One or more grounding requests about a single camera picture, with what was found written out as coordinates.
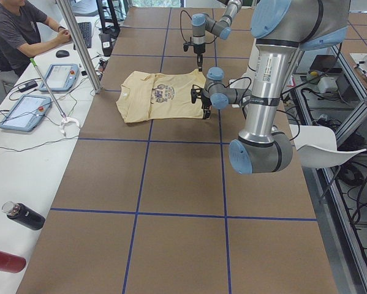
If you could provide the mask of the yellow long sleeve shirt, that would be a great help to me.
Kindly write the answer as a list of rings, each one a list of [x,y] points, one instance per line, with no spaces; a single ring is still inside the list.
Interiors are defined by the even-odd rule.
[[[205,85],[205,77],[197,69],[178,75],[134,71],[121,85],[116,106],[125,123],[169,118],[201,119],[201,101],[191,102],[193,85]]]

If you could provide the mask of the white plastic chair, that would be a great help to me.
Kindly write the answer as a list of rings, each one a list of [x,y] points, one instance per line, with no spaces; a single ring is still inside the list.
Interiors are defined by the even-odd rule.
[[[335,133],[328,127],[290,124],[290,129],[303,167],[330,168],[338,166],[320,199],[324,198],[335,181],[341,165],[357,154],[366,151],[366,148],[355,151],[338,151]]]

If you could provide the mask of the black keyboard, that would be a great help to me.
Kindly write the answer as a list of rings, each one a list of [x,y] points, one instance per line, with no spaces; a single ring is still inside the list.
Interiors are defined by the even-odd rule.
[[[92,25],[91,22],[80,22],[77,23],[78,28],[81,32],[86,48],[92,47]]]

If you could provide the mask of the reacher grabber stick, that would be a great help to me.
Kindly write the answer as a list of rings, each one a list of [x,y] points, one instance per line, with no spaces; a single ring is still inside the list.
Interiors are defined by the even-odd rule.
[[[37,71],[39,77],[41,78],[41,80],[43,81],[43,84],[45,85],[48,93],[50,94],[53,102],[56,104],[59,112],[60,112],[60,115],[62,116],[62,121],[60,123],[60,132],[66,137],[66,131],[64,130],[64,127],[66,124],[69,124],[69,123],[75,123],[76,126],[78,128],[80,128],[80,122],[75,119],[75,118],[71,118],[71,117],[68,117],[65,112],[63,111],[63,109],[61,108],[59,102],[56,100],[55,98],[55,95],[53,94],[52,90],[50,89],[49,85],[47,84],[47,81],[46,79],[44,78],[43,74],[41,73],[41,71],[39,70],[39,67],[37,66],[36,62],[34,61],[33,58],[30,59],[30,62],[31,64],[34,66],[35,70]]]

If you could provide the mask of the upper blue teach pendant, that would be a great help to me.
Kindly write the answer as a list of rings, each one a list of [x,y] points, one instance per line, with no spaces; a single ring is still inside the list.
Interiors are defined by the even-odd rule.
[[[51,64],[44,79],[52,92],[70,90],[79,75],[77,64]]]

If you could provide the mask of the blue teach pendant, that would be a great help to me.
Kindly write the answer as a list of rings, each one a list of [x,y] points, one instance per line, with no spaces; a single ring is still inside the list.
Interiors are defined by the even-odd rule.
[[[31,132],[51,107],[48,96],[22,95],[0,122],[0,129]]]
[[[77,64],[51,64],[44,79],[52,92],[70,90],[79,75]]]

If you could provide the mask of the black computer mouse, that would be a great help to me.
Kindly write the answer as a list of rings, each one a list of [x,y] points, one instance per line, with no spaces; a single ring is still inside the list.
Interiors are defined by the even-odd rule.
[[[68,57],[70,55],[70,53],[67,50],[58,50],[56,52],[56,57],[57,58],[65,58]]]

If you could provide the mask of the lower blue teach pendant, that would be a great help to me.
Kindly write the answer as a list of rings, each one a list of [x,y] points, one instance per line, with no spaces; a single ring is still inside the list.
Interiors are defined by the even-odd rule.
[[[51,107],[48,96],[22,95],[0,122],[0,129],[31,132]]]

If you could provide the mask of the seated person grey shirt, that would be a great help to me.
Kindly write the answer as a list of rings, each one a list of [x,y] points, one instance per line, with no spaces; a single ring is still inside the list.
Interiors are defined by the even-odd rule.
[[[38,23],[48,26],[58,35],[48,42],[42,42]],[[32,58],[70,40],[68,29],[29,1],[0,0],[0,49],[18,77]]]

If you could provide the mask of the black water bottle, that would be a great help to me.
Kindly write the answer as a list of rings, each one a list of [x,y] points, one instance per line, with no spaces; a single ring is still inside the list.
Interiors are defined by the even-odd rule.
[[[31,230],[40,230],[44,226],[45,218],[22,203],[8,201],[3,204],[2,212],[9,219]]]

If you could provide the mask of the red water bottle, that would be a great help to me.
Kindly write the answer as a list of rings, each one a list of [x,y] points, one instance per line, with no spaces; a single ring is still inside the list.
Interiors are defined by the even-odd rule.
[[[0,251],[0,271],[19,273],[25,268],[25,266],[25,258]]]

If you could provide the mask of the aluminium frame post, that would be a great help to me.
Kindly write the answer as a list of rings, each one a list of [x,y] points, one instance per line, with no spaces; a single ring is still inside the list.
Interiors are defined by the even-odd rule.
[[[77,53],[91,82],[93,90],[97,94],[102,89],[101,83],[99,77],[96,74],[92,59],[88,53],[88,49],[86,47],[80,28],[78,27],[75,15],[72,12],[70,3],[66,0],[57,0],[56,2],[62,13],[63,19],[66,22],[66,25],[71,33]]]

